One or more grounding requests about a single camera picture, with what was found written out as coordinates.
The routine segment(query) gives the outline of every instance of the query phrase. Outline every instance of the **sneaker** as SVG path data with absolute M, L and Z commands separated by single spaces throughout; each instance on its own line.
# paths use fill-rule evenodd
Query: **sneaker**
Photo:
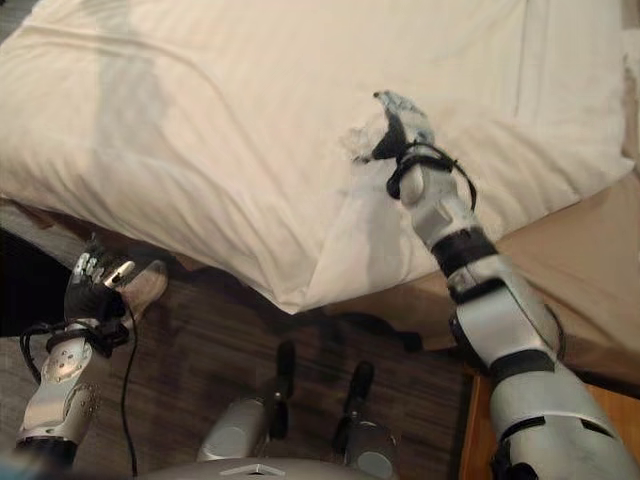
M 122 324 L 129 331 L 132 331 L 133 328 L 131 314 L 136 321 L 136 328 L 139 328 L 147 307 L 162 296 L 168 283 L 165 263 L 154 260 L 131 280 L 116 287 L 124 302 L 129 306 L 122 319 Z

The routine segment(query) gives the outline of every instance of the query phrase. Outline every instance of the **wooden floor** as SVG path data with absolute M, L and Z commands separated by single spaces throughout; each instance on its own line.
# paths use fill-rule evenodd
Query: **wooden floor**
M 59 250 L 69 254 L 71 247 Z M 275 349 L 283 339 L 296 342 L 298 381 L 290 437 L 272 444 L 269 454 L 330 459 L 329 442 L 351 372 L 366 359 L 377 367 L 371 414 L 400 439 L 402 478 L 456 477 L 470 393 L 457 361 L 407 354 L 393 337 L 318 311 L 289 316 L 230 275 L 189 273 L 178 264 L 171 265 L 169 289 L 143 323 L 131 377 L 128 412 L 140 471 L 192 461 L 226 405 L 273 373 Z M 0 450 L 5 450 L 13 445 L 35 385 L 15 339 L 0 339 L 0 352 Z M 78 453 L 79 469 L 129 471 L 118 412 L 128 353 L 123 349 L 114 356 L 98 421 Z

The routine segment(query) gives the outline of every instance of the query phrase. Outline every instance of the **white pillowcase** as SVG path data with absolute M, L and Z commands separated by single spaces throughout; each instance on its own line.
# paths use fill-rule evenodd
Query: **white pillowcase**
M 615 182 L 618 2 L 42 0 L 0 46 L 0 191 L 294 312 L 435 269 L 384 190 L 391 89 L 497 239 Z M 461 194 L 466 195 L 464 187 Z

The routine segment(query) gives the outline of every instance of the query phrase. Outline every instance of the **bed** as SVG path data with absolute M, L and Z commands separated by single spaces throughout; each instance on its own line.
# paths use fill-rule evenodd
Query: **bed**
M 451 305 L 384 191 L 393 164 L 353 162 L 384 133 L 371 94 L 395 89 L 474 178 L 488 235 L 515 232 L 500 245 L 559 310 L 572 364 L 629 379 L 620 18 L 597 0 L 41 0 L 0 45 L 0 191 L 223 268 L 288 312 L 338 304 L 441 347 Z

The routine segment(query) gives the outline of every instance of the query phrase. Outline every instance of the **gray robot arm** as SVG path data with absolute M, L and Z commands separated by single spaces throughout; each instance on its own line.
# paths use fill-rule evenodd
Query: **gray robot arm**
M 95 416 L 100 385 L 109 373 L 112 349 L 128 331 L 115 286 L 134 268 L 126 261 L 103 275 L 96 256 L 78 260 L 65 296 L 65 327 L 47 344 L 49 356 L 36 376 L 39 386 L 25 409 L 16 452 L 32 465 L 68 467 Z
M 373 157 L 396 158 L 388 191 L 408 209 L 447 277 L 457 304 L 451 320 L 456 341 L 494 385 L 494 477 L 640 478 L 610 420 L 558 358 L 556 318 L 458 195 L 452 160 L 433 146 L 426 116 L 393 92 L 376 97 L 390 129 Z

